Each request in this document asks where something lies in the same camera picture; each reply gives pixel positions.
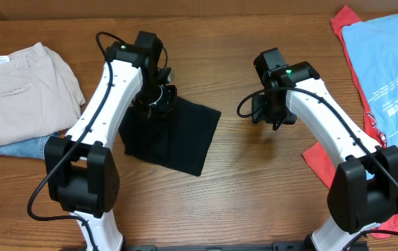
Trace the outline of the black t-shirt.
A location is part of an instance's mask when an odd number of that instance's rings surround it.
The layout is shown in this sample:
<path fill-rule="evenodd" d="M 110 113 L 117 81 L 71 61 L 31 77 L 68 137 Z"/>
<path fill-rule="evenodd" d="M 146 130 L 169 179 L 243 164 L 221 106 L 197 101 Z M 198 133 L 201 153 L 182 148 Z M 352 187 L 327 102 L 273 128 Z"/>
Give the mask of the black t-shirt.
<path fill-rule="evenodd" d="M 183 98 L 170 117 L 144 119 L 128 108 L 118 129 L 125 154 L 200 176 L 221 112 Z"/>

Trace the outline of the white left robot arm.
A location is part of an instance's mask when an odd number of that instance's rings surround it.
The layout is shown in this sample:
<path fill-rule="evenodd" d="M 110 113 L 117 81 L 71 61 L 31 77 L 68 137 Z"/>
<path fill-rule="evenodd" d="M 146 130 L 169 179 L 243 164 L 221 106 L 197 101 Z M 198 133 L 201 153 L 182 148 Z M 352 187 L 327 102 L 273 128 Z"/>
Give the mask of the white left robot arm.
<path fill-rule="evenodd" d="M 176 89 L 171 69 L 158 67 L 166 49 L 162 42 L 127 44 L 116 41 L 102 53 L 104 71 L 82 117 L 63 138 L 45 145 L 47 175 L 31 195 L 47 186 L 51 200 L 60 203 L 59 220 L 76 220 L 86 250 L 124 250 L 125 239 L 116 226 L 113 207 L 120 188 L 112 147 L 126 112 L 143 121 L 164 121 L 174 108 Z"/>

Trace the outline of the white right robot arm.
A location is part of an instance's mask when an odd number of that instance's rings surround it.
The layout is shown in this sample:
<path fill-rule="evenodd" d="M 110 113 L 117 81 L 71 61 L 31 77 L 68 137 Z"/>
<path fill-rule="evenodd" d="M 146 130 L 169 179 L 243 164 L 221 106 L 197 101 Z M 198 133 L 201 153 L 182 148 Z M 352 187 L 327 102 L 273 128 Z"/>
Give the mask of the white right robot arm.
<path fill-rule="evenodd" d="M 249 96 L 253 123 L 277 130 L 301 119 L 329 155 L 335 176 L 327 204 L 330 217 L 298 250 L 367 250 L 358 239 L 398 214 L 398 148 L 383 148 L 362 131 L 329 94 L 306 61 L 254 61 L 263 89 Z"/>

